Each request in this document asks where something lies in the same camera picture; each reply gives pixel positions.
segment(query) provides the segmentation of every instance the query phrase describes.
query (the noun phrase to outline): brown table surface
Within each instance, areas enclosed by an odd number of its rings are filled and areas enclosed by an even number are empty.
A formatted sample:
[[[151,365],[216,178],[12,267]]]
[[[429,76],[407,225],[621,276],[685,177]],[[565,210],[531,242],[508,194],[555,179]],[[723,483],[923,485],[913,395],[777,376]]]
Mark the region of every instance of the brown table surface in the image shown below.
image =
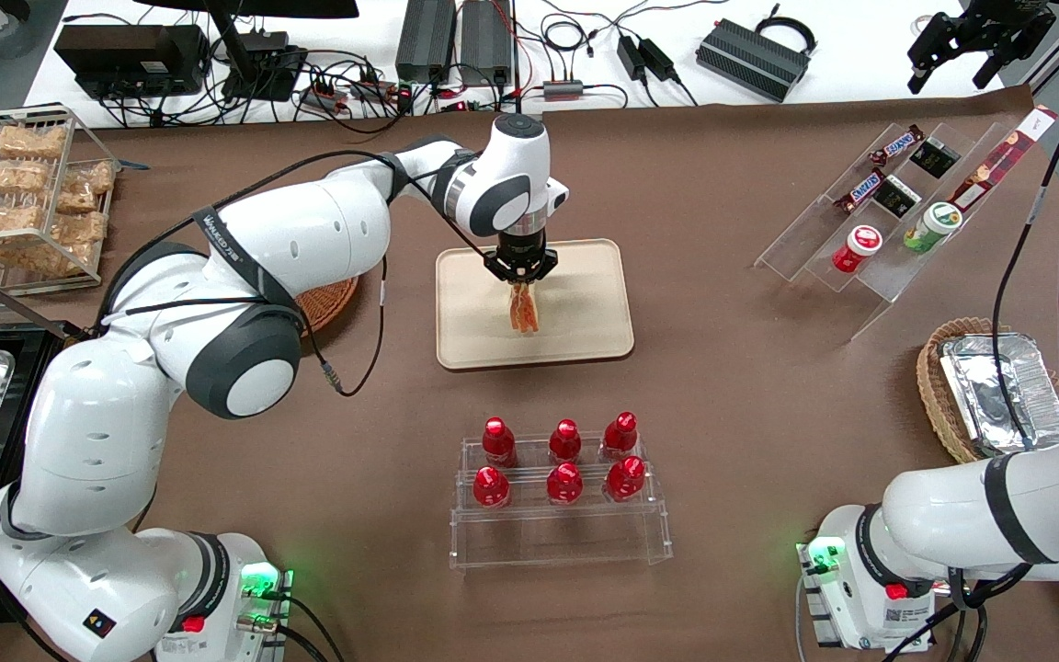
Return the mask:
[[[969,101],[549,115],[551,172],[573,192],[551,237],[607,237],[622,248],[635,351],[609,363],[446,372],[435,360],[433,267],[457,238],[423,202],[400,200],[387,343],[362,394],[337,397],[306,358],[289,397],[259,417],[220,421],[181,399],[146,525],[253,536],[297,570],[297,594],[353,661],[790,661],[795,541],[832,507],[879,500],[901,470],[950,464],[917,397],[917,348],[946,320],[989,315],[1046,156],[1022,160],[895,308],[850,344],[840,329],[854,322],[848,307],[751,265],[889,122],[949,122],[977,136],[992,121],[1017,122],[1030,104],[1025,89],[1009,89]],[[434,131],[480,148],[489,122],[482,113],[403,121],[366,148]],[[102,137],[119,157],[152,166],[122,175],[106,278],[160,227],[353,139],[307,123]],[[1004,316],[1038,339],[1051,364],[1058,214],[1056,187]],[[202,245],[197,232],[182,235]],[[377,273],[362,289],[358,305],[319,334],[351,382],[374,344],[377,316],[365,302],[375,301]],[[87,324],[100,298],[88,289],[38,307]],[[561,417],[599,428],[625,409],[639,414],[664,482],[672,560],[449,570],[463,435],[493,414],[530,432]],[[302,619],[297,627],[316,636]],[[923,659],[945,657],[949,631]],[[807,625],[805,637],[808,659],[880,657],[815,648]],[[18,627],[0,625],[0,659],[46,657]],[[983,659],[1059,659],[1059,584],[1024,584],[992,601]]]

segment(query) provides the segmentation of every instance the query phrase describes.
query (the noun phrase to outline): wicker basket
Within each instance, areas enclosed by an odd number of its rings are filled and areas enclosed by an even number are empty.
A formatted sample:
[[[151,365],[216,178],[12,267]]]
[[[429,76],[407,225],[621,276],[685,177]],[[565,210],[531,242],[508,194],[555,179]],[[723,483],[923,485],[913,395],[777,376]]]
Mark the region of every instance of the wicker basket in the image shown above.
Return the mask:
[[[349,299],[354,298],[354,292],[358,289],[358,278],[351,278],[349,281],[334,282],[333,285],[324,285],[322,288],[307,289],[300,293],[297,302],[305,310],[305,315],[310,319],[312,332],[325,326],[345,306],[349,304]]]
[[[1000,332],[1008,332],[1008,327],[1001,325]],[[938,326],[937,330],[930,335],[930,339],[926,340],[921,352],[917,354],[917,392],[921,394],[926,415],[930,417],[930,425],[937,433],[937,440],[943,442],[946,452],[951,453],[951,457],[959,463],[975,462],[984,460],[984,458],[974,448],[974,444],[968,439],[963,427],[963,415],[958,413],[954,395],[946,386],[943,366],[937,361],[937,345],[947,338],[968,334],[991,334],[991,320],[982,317],[953,319]],[[1056,373],[1048,370],[1048,377],[1052,379],[1052,384],[1059,391],[1059,379],[1056,377]]]

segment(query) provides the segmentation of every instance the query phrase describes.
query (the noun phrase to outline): green led light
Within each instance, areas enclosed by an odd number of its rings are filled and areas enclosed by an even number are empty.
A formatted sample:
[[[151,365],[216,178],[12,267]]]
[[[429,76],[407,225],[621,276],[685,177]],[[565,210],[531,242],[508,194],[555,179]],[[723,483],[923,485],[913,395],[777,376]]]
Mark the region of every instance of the green led light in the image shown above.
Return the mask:
[[[240,587],[245,594],[259,597],[265,591],[274,590],[276,583],[281,580],[281,571],[276,570],[270,562],[252,562],[244,567],[240,571]]]
[[[807,543],[807,554],[816,566],[836,568],[844,556],[844,540],[836,536],[824,536]]]

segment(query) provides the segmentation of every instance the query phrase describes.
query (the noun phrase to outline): red emergency stop button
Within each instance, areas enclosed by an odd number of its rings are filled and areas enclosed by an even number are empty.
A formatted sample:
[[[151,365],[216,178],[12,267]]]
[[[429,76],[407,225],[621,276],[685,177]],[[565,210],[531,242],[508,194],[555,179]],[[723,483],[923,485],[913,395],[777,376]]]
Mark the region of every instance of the red emergency stop button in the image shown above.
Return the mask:
[[[182,619],[182,631],[183,632],[201,632],[202,625],[205,625],[202,616],[186,616]]]

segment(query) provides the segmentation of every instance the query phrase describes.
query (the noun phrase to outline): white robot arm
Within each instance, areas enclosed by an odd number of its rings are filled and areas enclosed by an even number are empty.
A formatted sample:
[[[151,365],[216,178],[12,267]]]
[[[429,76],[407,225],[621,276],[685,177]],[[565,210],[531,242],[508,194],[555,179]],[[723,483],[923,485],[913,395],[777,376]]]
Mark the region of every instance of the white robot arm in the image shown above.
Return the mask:
[[[176,398],[223,418],[281,400],[300,360],[293,297],[370,271],[390,243],[388,204],[424,185],[446,219],[498,235],[497,275],[554,266],[543,227],[568,190],[550,177],[545,127],[503,115],[480,156],[434,138],[203,210],[210,256],[158,244],[118,276],[108,330],[48,366],[22,477],[0,490],[1,583],[59,648],[80,662],[256,659],[270,629],[256,595],[281,582],[259,545],[125,525],[155,493]],[[535,250],[503,252],[526,245],[524,227]]]
[[[806,573],[844,645],[895,648],[934,615],[934,582],[1059,582],[1059,444],[908,470],[879,504],[844,505],[807,547]],[[925,650],[925,640],[907,650]]]

